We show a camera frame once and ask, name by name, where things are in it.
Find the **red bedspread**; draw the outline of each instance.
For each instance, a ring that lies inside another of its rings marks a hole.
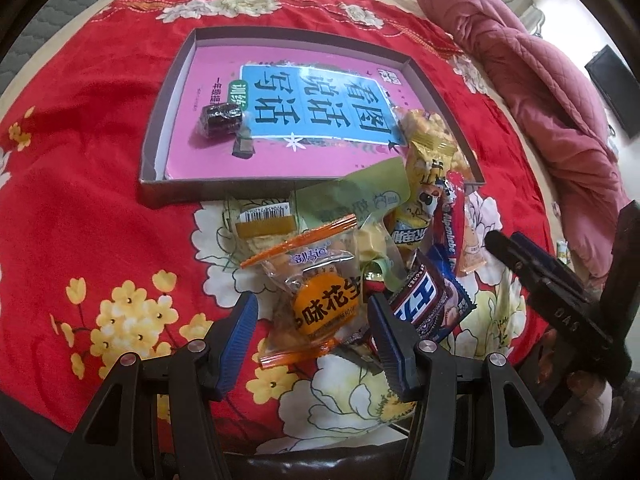
[[[217,282],[206,257],[203,236],[214,205],[150,210],[136,201],[146,121],[174,55],[194,27],[306,28],[411,55],[478,154],[487,180],[475,197],[478,218],[493,207],[505,232],[521,230],[551,247],[542,196],[516,133],[497,105],[471,93],[447,63],[462,53],[441,29],[372,0],[276,0],[275,9],[257,0],[178,6],[189,1],[116,0],[40,70],[0,123],[0,388],[69,431],[119,351],[169,353],[226,316],[216,296],[230,306],[226,298],[242,289],[235,276]],[[217,4],[224,12],[207,16]],[[373,18],[346,6],[359,6]],[[173,10],[163,13],[165,7]],[[495,302],[514,295],[517,307],[519,284],[507,273],[501,290],[498,282],[493,288],[471,279],[467,286],[484,294],[489,316],[476,343],[481,341],[482,352],[513,348],[510,360],[521,359],[545,324],[528,313],[524,326],[521,308],[521,326],[509,332],[504,327],[515,321],[498,319]],[[322,373],[339,358],[261,371],[252,354],[268,327],[267,320],[258,323],[236,388],[212,407],[226,449],[253,452],[267,441],[276,444],[261,450],[319,446],[410,409],[383,379],[370,380],[351,364],[340,364],[348,380],[339,387],[355,377],[347,400],[341,400],[344,392],[328,393],[342,379],[334,374],[326,380]],[[481,350],[473,347],[474,352]],[[340,423],[344,431],[338,434],[336,423],[322,422],[328,420],[322,419],[323,406],[346,417]],[[159,416],[167,420],[165,399],[161,408]],[[299,419],[308,428],[287,422],[295,410],[306,414]]]

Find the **dark brown candy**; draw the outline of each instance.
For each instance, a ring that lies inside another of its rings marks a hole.
[[[200,113],[200,133],[213,139],[235,135],[242,126],[242,108],[234,103],[205,106]]]

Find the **orange packaged snack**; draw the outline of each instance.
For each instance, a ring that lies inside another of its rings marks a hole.
[[[260,263],[287,296],[273,313],[263,367],[326,354],[366,323],[356,228],[348,215],[241,264]]]

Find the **cracker package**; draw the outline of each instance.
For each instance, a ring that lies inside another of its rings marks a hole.
[[[405,169],[411,195],[387,219],[391,237],[409,267],[433,219],[454,152],[453,144],[430,134],[415,132],[409,141]]]
[[[262,264],[284,291],[260,364],[315,358],[366,325],[355,215],[302,233],[241,264]]]

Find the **blue candy wrapper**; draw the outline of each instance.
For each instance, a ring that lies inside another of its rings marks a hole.
[[[432,341],[440,342],[475,309],[476,304],[469,299],[466,290],[453,274],[447,251],[443,245],[432,245],[427,252],[427,258],[442,274],[448,297],[444,304],[442,324],[429,338]]]

